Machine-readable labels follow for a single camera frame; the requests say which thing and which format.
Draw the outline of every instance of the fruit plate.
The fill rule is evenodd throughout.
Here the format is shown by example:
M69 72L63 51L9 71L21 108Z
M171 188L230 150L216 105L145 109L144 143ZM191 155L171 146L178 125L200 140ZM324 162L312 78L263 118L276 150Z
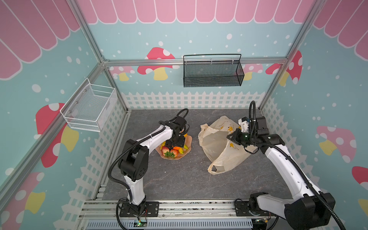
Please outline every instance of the fruit plate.
M189 153L189 152L190 152L190 150L192 149L192 148L191 148L191 144L192 144L192 137L188 135L188 136L185 138L185 145L186 145L186 146L188 146L188 149L187 149L187 150L183 149L183 150L185 150L185 151L184 151L184 153L183 153L183 154L179 154L176 158L172 158L172 157L169 157L169 156L164 156L164 155L162 155L162 152L161 152L161 149L160 149L160 147L161 147L161 146L158 146L158 147L156 148L156 151L160 154L160 156L161 156L163 159L167 159L167 160L179 160L180 158L182 158L183 156L185 156L187 153Z

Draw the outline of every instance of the mushroom illustration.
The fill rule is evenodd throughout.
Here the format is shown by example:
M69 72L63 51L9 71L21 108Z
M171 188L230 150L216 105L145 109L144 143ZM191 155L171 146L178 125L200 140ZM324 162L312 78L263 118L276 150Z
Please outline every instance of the mushroom illustration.
M263 66L261 64L245 64L243 65L243 71L244 71L244 79L243 81L248 81L252 79L252 73L262 73L263 72Z
M120 81L129 80L129 77L126 73L135 73L134 69L131 66L111 66L109 69L114 79L117 79L117 76L119 76Z
M56 115L59 113L59 109L63 106L63 103L53 103L42 107L36 113L36 126L37 133L35 139L40 137L49 124L54 120ZM45 153L41 157L42 165L45 168L51 167L55 164L59 152L60 145L64 144L69 152L71 152L79 139L79 132L72 130L65 124L60 132L56 135L50 146L46 149Z
M355 157L357 143L354 134L347 129L318 126L316 138L323 137L326 141L319 143L320 148L326 155L339 149L343 160L349 163Z
M365 212L365 214L368 216L368 200L359 199L358 203L359 203L360 207L363 209L363 211Z
M355 166L351 170L351 174L354 179L361 185L363 188L368 190L368 169L364 167Z
M175 59L175 57L163 48L154 47L145 59ZM155 73L153 79L163 81L167 79L165 68L178 69L179 66L139 66L138 73L145 75L153 71Z
M36 214L45 200L44 192L32 192L45 176L44 173L30 173L8 206L1 213L2 230L18 230L23 222L24 211Z
M275 74L280 68L280 64L273 64L266 70L266 74ZM301 71L303 68L303 57L301 55L301 52L298 50L295 54L293 60L289 64L288 68L286 69L286 72L282 75L281 80L279 84L283 87L286 86L286 80L290 76L293 83L298 83L301 75Z

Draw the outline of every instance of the white cable tray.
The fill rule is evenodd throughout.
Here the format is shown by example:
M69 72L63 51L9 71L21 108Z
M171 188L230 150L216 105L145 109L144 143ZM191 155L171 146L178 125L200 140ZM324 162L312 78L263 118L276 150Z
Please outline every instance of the white cable tray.
M71 128L100 132L116 101L115 88L93 85L86 78L60 113Z

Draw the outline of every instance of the black wire basket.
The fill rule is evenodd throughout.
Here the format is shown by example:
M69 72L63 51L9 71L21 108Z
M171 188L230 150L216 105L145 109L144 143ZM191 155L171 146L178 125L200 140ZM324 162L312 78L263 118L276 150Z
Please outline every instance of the black wire basket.
M203 55L205 59L196 58ZM241 86L244 72L240 58L241 54L184 55L184 87Z

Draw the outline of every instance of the table surface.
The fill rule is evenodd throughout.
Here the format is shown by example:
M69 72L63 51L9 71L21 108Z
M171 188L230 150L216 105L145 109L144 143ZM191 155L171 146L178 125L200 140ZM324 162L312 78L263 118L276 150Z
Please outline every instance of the table surface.
M123 135L123 143L140 139L159 126L160 120L173 118L180 109L132 110ZM211 175L207 169L211 161L198 142L201 125L211 125L221 116L237 120L247 116L248 109L189 109L186 116L193 137L192 150L179 160L166 160L155 150L149 156L148 170L143 177L144 192L148 200L158 199L248 199L251 193L269 194L290 199L291 193L272 162L261 151L249 156L233 170ZM124 181L116 166L114 178ZM127 197L122 185L109 181L103 200L118 200Z

